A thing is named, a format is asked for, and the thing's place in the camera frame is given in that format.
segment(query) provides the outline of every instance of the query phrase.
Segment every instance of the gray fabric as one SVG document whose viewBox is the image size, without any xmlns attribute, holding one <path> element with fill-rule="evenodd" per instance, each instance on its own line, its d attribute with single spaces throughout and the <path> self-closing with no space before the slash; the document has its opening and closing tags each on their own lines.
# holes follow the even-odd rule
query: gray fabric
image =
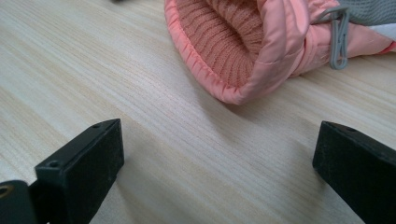
<svg viewBox="0 0 396 224">
<path fill-rule="evenodd" d="M 361 25 L 396 23 L 396 0 L 338 0 L 349 7 L 350 21 Z"/>
</svg>

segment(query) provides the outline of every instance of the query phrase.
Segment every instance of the ribbed knit lining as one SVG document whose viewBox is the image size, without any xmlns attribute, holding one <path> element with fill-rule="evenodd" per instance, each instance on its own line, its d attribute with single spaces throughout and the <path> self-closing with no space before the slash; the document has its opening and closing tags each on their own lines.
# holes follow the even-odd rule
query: ribbed knit lining
<svg viewBox="0 0 396 224">
<path fill-rule="evenodd" d="M 181 26 L 204 62 L 229 86 L 247 83 L 262 48 L 252 0 L 177 0 Z"/>
</svg>

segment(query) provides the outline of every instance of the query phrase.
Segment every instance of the wooden table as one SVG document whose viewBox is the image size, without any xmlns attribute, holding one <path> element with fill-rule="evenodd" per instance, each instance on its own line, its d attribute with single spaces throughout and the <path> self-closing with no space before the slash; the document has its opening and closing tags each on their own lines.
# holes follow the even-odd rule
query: wooden table
<svg viewBox="0 0 396 224">
<path fill-rule="evenodd" d="M 163 1 L 0 2 L 0 177 L 120 118 L 126 163 L 92 223 L 362 223 L 312 168 L 322 120 L 396 148 L 396 54 L 225 105 L 192 78 Z"/>
</svg>

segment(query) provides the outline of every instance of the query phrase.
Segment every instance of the small hole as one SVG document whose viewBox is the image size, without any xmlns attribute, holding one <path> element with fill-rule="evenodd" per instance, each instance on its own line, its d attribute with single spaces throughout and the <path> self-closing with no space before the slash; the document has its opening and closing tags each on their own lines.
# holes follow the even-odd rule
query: small hole
<svg viewBox="0 0 396 224">
<path fill-rule="evenodd" d="M 353 133 L 356 132 L 356 130 L 353 129 L 353 128 L 346 128 L 346 130 L 347 130 L 347 131 L 350 131 L 350 132 L 353 132 Z"/>
<path fill-rule="evenodd" d="M 0 186 L 0 199 L 6 197 L 13 189 L 12 185 Z"/>
<path fill-rule="evenodd" d="M 59 162 L 58 161 L 50 161 L 49 162 L 49 167 L 58 167 L 59 166 Z"/>
</svg>

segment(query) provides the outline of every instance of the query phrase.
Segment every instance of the black plastic part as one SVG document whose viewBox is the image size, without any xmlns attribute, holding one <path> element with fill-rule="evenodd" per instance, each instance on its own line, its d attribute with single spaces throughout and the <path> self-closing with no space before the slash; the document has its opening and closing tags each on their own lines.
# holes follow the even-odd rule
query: black plastic part
<svg viewBox="0 0 396 224">
<path fill-rule="evenodd" d="M 89 223 L 124 163 L 119 119 L 92 125 L 35 168 L 40 223 Z"/>
<path fill-rule="evenodd" d="M 366 223 L 396 223 L 396 151 L 323 121 L 313 166 Z"/>
<path fill-rule="evenodd" d="M 11 180 L 0 184 L 0 223 L 37 224 L 25 182 Z"/>
</svg>

